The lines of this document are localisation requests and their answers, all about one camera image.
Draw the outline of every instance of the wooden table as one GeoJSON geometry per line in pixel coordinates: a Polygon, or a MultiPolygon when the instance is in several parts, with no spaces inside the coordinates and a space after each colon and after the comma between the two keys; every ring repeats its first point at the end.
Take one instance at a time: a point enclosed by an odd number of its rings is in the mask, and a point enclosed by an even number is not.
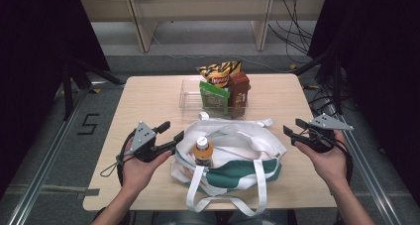
{"type": "MultiPolygon", "coordinates": [[[[246,120],[272,118],[268,129],[287,147],[282,158],[278,180],[267,184],[267,209],[336,207],[325,182],[316,174],[309,159],[290,145],[290,139],[282,133],[287,125],[300,132],[295,118],[312,119],[307,101],[297,77],[293,74],[250,74],[252,89],[249,91],[249,107],[246,120]]],[[[171,141],[173,136],[192,123],[182,119],[179,95],[182,81],[202,79],[200,75],[136,76],[127,81],[108,136],[103,146],[89,189],[99,188],[97,196],[86,196],[83,207],[94,211],[107,206],[120,190],[117,174],[102,177],[99,173],[115,163],[127,135],[143,120],[151,128],[169,120],[170,129],[157,135],[157,145],[171,141]]],[[[188,188],[170,176],[170,158],[157,169],[149,186],[142,191],[132,205],[132,210],[186,210],[188,188]]],[[[258,206],[255,187],[234,191],[251,207],[258,206]]],[[[211,203],[207,209],[236,209],[226,201],[211,203]]]]}

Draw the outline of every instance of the brown box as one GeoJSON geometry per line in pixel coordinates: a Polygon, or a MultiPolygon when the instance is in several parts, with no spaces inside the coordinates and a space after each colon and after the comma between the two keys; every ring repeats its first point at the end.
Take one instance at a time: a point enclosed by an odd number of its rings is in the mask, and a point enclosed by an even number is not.
{"type": "Polygon", "coordinates": [[[231,93],[228,100],[231,117],[236,118],[243,116],[247,107],[250,80],[245,73],[240,71],[234,75],[229,75],[227,87],[231,93]]]}

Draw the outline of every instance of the aluminum rail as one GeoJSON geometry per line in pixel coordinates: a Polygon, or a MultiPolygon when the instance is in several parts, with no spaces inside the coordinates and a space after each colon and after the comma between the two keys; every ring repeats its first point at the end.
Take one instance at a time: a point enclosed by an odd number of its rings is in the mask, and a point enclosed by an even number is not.
{"type": "MultiPolygon", "coordinates": [[[[324,94],[324,96],[332,96],[330,93],[324,94]]],[[[331,112],[337,112],[334,105],[329,105],[331,112]]],[[[346,119],[343,115],[335,115],[335,118],[342,123],[347,124],[346,119]]],[[[362,178],[367,186],[367,189],[370,192],[371,197],[373,198],[376,206],[382,215],[382,218],[386,225],[400,225],[401,220],[399,219],[397,213],[395,212],[394,206],[384,191],[383,187],[380,185],[379,180],[374,174],[370,164],[368,163],[367,158],[365,157],[361,147],[356,141],[353,133],[351,131],[343,131],[343,134],[346,137],[348,144],[348,150],[353,156],[354,163],[358,167],[362,178]]]]}
{"type": "Polygon", "coordinates": [[[25,224],[26,219],[28,218],[35,201],[40,194],[40,191],[43,188],[43,184],[46,181],[51,168],[55,162],[55,159],[61,149],[62,143],[65,140],[68,129],[72,126],[74,117],[77,114],[77,111],[80,107],[81,102],[86,97],[88,89],[80,90],[78,93],[78,97],[74,102],[74,110],[69,115],[68,119],[61,124],[61,127],[58,130],[57,135],[55,136],[50,149],[47,151],[46,156],[44,157],[43,162],[41,163],[38,171],[33,178],[32,182],[28,186],[27,190],[25,191],[24,195],[21,197],[21,200],[17,204],[15,210],[12,213],[12,216],[8,222],[11,225],[18,225],[18,224],[25,224]]]}

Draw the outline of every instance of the plastic bottle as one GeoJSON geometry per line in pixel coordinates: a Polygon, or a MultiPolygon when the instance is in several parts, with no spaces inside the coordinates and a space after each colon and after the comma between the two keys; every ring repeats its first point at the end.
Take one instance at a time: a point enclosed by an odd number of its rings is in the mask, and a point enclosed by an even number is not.
{"type": "Polygon", "coordinates": [[[213,145],[207,140],[206,137],[199,137],[197,143],[192,148],[195,156],[195,163],[198,166],[213,167],[211,157],[213,155],[213,145]]]}

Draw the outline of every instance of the chip bag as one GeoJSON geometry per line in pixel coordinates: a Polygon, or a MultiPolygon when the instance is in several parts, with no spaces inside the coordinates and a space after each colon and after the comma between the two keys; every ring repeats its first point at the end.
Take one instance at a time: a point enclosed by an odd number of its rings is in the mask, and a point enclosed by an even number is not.
{"type": "Polygon", "coordinates": [[[219,64],[201,66],[197,69],[207,82],[218,88],[223,88],[229,81],[229,75],[240,72],[241,66],[242,63],[240,61],[226,61],[219,64]]]}

